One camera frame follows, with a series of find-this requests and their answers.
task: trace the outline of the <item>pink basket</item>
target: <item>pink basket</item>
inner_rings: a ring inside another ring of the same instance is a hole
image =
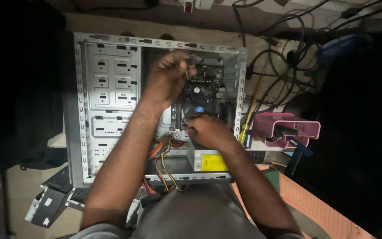
[[[269,142],[266,138],[273,137],[273,129],[275,125],[281,125],[287,128],[298,130],[298,136],[284,135],[277,142]],[[261,140],[267,147],[281,147],[284,149],[295,148],[289,144],[287,136],[294,137],[301,144],[307,146],[309,139],[318,139],[321,124],[317,121],[309,121],[299,117],[295,117],[292,113],[261,113],[257,114],[253,122],[253,137]]]

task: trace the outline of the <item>gray shirt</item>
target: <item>gray shirt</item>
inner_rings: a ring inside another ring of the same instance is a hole
[[[98,224],[71,239],[266,239],[247,219],[232,187],[191,185],[168,193],[138,222],[133,233],[110,224]],[[278,239],[303,239],[292,233]]]

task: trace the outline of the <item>hand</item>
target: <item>hand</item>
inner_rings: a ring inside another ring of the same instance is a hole
[[[226,123],[218,117],[201,114],[188,120],[187,126],[185,133],[207,148],[216,149],[221,153],[237,147],[242,148]]]
[[[184,87],[188,76],[197,74],[195,65],[189,66],[190,56],[175,50],[157,61],[150,71],[148,82],[141,101],[151,102],[152,106],[163,112],[172,106]]]

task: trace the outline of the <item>yellow screwdriver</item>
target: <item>yellow screwdriver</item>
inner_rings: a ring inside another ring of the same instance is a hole
[[[268,59],[266,59],[265,61],[265,64],[263,66],[263,70],[262,70],[262,73],[265,73],[265,69],[266,69],[266,66],[268,65]],[[253,101],[251,103],[251,106],[248,110],[248,114],[247,114],[247,120],[246,122],[241,126],[241,131],[240,131],[240,135],[238,137],[238,142],[240,142],[241,145],[244,144],[244,139],[245,139],[245,135],[247,133],[247,130],[250,128],[250,125],[248,125],[248,122],[250,121],[250,116],[251,116],[251,113],[253,112],[254,110],[254,107],[256,105],[256,93],[257,93],[257,90],[259,89],[259,85],[260,85],[260,82],[261,82],[261,79],[262,79],[262,75],[259,76],[259,80],[256,84],[256,87],[254,88],[254,92],[253,92]]]

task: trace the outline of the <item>person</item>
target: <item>person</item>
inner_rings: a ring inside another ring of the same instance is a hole
[[[125,131],[95,177],[81,231],[72,239],[303,238],[285,203],[231,130],[206,114],[189,120],[186,133],[219,151],[257,227],[247,219],[230,185],[205,184],[167,193],[139,220],[133,233],[124,228],[161,114],[178,98],[188,77],[197,73],[194,65],[188,65],[189,58],[176,50],[153,65]]]

